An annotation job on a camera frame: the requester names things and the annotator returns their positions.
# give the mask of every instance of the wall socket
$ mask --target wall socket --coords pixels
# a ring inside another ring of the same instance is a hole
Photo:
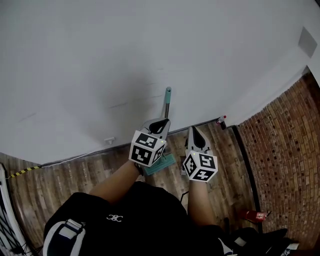
[[[115,137],[110,137],[110,138],[105,138],[105,139],[104,139],[104,142],[107,143],[107,144],[109,144],[109,145],[112,145],[115,140],[116,140]]]

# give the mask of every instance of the black shirt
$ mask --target black shirt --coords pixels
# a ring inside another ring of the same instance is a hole
[[[179,200],[163,188],[135,182],[116,205],[86,193],[74,193],[49,219],[44,237],[57,222],[85,223],[79,255],[196,253],[223,256],[222,230],[196,228]]]

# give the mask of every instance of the yellow and black hazard tape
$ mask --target yellow and black hazard tape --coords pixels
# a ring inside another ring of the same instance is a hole
[[[35,170],[35,169],[40,169],[42,167],[43,167],[43,165],[29,167],[29,168],[23,169],[21,171],[18,171],[18,172],[14,173],[14,174],[11,174],[10,177],[14,178],[14,177],[17,177],[17,176],[19,176],[21,174],[24,174],[24,173],[28,172],[28,171]]]

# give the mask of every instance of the white wall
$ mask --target white wall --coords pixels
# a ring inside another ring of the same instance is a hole
[[[305,0],[299,16],[303,18],[303,26],[318,44],[313,56],[309,58],[298,47],[297,42],[296,47],[289,50],[272,70],[228,107],[226,111],[228,126],[237,125],[261,111],[290,88],[302,76],[306,66],[320,85],[320,7],[314,0]]]
[[[0,152],[36,163],[226,113],[293,51],[303,0],[3,0]]]

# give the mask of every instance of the black wrist strap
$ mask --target black wrist strap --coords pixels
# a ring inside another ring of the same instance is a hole
[[[139,173],[143,176],[144,175],[144,170],[142,169],[142,167],[140,166],[140,164],[138,163],[134,163],[134,166],[138,169]]]

